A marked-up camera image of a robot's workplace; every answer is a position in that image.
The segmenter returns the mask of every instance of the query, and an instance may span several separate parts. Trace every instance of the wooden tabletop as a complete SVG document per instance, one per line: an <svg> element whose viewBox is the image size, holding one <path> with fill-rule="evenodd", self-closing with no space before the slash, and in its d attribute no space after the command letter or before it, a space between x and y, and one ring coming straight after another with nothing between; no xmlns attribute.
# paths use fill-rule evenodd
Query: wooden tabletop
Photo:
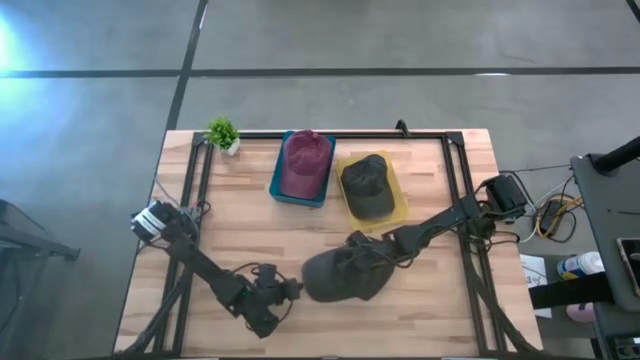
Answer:
<svg viewBox="0 0 640 360"><path fill-rule="evenodd" d="M474 184L497 174L489 133L464 133ZM192 131L167 133L158 180L180 198ZM242 140L238 154L214 152L200 249L224 268L268 262L286 277L302 279L304 261L344 244L352 229L332 168L327 200L320 209L282 204L269 195L280 150L277 140ZM384 149L409 206L407 223L420 223L451 206L441 144L434 140L343 140L335 158ZM198 188L202 156L193 186ZM462 177L456 162L461 194ZM153 197L166 199L156 187ZM496 240L506 238L497 236ZM516 328L542 348L518 249L495 246L489 253L498 301ZM148 323L162 297L168 257L146 248L137 257L116 342L126 348ZM266 339L258 339L215 300L209 286L194 279L183 356L471 356L477 355L460 249L455 235L444 234L416 258L413 266L395 271L387 285L368 302L349 299L320 304L305 293L288 318ZM282 315L285 306L275 308ZM490 348L488 312L483 309Z"/></svg>

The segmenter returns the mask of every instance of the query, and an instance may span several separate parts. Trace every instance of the black baseball cap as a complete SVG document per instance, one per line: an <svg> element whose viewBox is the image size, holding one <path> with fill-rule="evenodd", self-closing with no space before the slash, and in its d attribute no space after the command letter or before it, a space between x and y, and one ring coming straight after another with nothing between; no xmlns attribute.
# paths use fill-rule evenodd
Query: black baseball cap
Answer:
<svg viewBox="0 0 640 360"><path fill-rule="evenodd" d="M395 209L387 178L387 162L378 154L368 155L342 170L340 176L347 205L362 220L390 215Z"/></svg>

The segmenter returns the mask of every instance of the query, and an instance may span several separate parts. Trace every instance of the concrete floor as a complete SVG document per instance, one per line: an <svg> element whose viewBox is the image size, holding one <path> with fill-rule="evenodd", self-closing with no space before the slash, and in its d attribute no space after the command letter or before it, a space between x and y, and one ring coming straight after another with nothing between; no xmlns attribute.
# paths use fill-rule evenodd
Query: concrete floor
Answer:
<svg viewBox="0 0 640 360"><path fill-rule="evenodd" d="M178 70L197 5L5 0L0 71ZM193 67L640 66L639 39L622 0L211 0ZM50 261L16 358L110 352L136 247L129 214L147 202L177 82L0 79L0 198L82 247L76 263ZM192 78L177 128L219 114L243 129L484 127L500 168L515 169L637 136L638 93L640 75ZM568 176L523 180L539 197ZM579 222L571 242L521 251L594 248ZM517 229L528 235L526 221Z"/></svg>

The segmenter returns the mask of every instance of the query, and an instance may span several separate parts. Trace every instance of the maroon baseball cap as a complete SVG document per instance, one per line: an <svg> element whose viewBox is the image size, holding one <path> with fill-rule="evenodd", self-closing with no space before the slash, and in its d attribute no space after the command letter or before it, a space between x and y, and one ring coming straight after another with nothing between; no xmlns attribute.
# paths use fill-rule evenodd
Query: maroon baseball cap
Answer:
<svg viewBox="0 0 640 360"><path fill-rule="evenodd" d="M283 146L280 192L313 199L322 188L329 168L331 142L311 130L291 135Z"/></svg>

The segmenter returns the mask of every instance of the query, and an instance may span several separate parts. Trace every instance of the potted plant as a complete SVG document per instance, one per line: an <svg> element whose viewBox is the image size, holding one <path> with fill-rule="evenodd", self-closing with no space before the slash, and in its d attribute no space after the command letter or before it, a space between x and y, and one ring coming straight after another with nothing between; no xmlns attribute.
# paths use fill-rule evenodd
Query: potted plant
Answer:
<svg viewBox="0 0 640 360"><path fill-rule="evenodd" d="M211 121L205 137L209 143L229 156L233 156L240 147L240 134L226 116L218 116L214 121Z"/></svg>

